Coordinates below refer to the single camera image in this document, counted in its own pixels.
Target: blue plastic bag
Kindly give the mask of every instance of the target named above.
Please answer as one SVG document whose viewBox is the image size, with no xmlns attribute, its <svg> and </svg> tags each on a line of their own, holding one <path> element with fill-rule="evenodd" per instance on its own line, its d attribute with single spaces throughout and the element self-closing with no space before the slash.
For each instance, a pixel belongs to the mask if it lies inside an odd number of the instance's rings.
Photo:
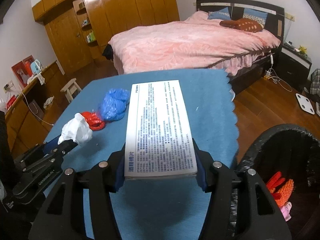
<svg viewBox="0 0 320 240">
<path fill-rule="evenodd" d="M 110 89 L 99 106 L 99 113 L 105 121 L 117 121 L 124 117 L 130 92 L 124 89 Z"/>
</svg>

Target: black metal bracket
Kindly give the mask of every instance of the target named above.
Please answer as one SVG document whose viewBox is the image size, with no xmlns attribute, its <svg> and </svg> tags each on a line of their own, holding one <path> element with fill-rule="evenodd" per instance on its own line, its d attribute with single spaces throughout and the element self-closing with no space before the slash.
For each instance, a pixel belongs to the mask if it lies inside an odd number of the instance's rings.
<svg viewBox="0 0 320 240">
<path fill-rule="evenodd" d="M 44 157 L 43 145 L 35 146 L 27 152 L 20 163 L 25 163 L 22 176 L 13 188 L 12 194 L 21 204 L 29 204 L 42 193 L 61 173 L 63 156 L 78 144 L 64 141 Z"/>
<path fill-rule="evenodd" d="M 238 191 L 237 240 L 291 240 L 287 224 L 272 195 L 253 169 L 236 174 L 195 141 L 197 181 L 212 192 L 199 240 L 225 240 L 229 224 L 231 192 Z M 95 240 L 121 240 L 109 192 L 124 182 L 124 147 L 89 171 L 64 171 L 40 209 L 29 234 L 30 240 L 88 240 L 84 229 L 83 189 L 89 189 L 90 213 Z"/>
</svg>

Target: picture frame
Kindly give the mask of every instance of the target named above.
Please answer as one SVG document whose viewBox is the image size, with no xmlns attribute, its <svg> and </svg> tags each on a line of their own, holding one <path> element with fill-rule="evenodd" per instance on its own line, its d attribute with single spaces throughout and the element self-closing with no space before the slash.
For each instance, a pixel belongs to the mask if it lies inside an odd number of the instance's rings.
<svg viewBox="0 0 320 240">
<path fill-rule="evenodd" d="M 17 79 L 20 81 L 22 87 L 27 86 L 28 78 L 30 77 L 27 73 L 25 65 L 22 61 L 11 67 L 13 73 L 16 75 Z"/>
</svg>

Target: brown pillow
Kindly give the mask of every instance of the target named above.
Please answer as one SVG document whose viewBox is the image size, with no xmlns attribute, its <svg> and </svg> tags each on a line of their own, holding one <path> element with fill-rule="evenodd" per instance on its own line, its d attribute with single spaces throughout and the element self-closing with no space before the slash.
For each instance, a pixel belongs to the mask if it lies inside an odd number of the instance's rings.
<svg viewBox="0 0 320 240">
<path fill-rule="evenodd" d="M 247 18 L 241 18 L 233 21 L 221 21 L 220 25 L 223 27 L 237 29 L 245 32 L 256 33 L 262 31 L 263 27 L 257 21 Z"/>
</svg>

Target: pink bedspread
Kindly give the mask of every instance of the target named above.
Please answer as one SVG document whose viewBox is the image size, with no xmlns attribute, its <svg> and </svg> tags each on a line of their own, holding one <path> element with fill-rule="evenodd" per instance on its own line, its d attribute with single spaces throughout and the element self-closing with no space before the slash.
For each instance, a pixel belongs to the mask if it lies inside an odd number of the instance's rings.
<svg viewBox="0 0 320 240">
<path fill-rule="evenodd" d="M 225 28 L 219 25 L 221 20 L 207 17 L 208 13 L 198 11 L 185 21 L 139 26 L 116 34 L 109 42 L 115 61 L 122 63 L 125 74 L 209 67 L 236 75 L 280 44 L 267 30 L 249 33 Z"/>
</svg>

